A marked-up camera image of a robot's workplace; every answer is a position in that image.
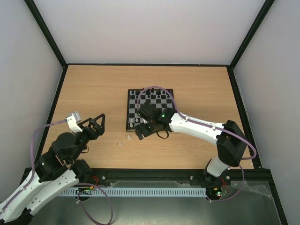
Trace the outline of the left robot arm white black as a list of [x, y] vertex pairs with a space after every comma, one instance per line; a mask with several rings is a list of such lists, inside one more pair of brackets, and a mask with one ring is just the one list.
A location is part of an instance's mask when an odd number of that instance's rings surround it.
[[49, 150], [31, 160], [31, 171], [10, 197], [0, 204], [2, 225], [27, 225], [48, 202], [64, 190], [91, 178], [92, 169], [79, 156], [90, 141], [105, 132], [105, 115], [81, 120], [70, 113], [53, 125], [67, 123], [70, 132], [60, 134]]

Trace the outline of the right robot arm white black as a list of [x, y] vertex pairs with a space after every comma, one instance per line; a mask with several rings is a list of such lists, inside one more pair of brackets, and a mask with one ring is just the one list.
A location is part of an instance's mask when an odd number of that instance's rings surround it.
[[208, 183], [216, 183], [225, 170], [240, 165], [247, 144], [240, 140], [245, 136], [234, 121], [228, 120], [225, 124], [208, 122], [188, 117], [173, 108], [160, 110], [149, 103], [142, 104], [137, 115], [143, 119], [135, 126], [139, 140], [165, 131], [167, 134], [191, 135], [215, 145], [217, 156], [209, 160], [203, 172]]

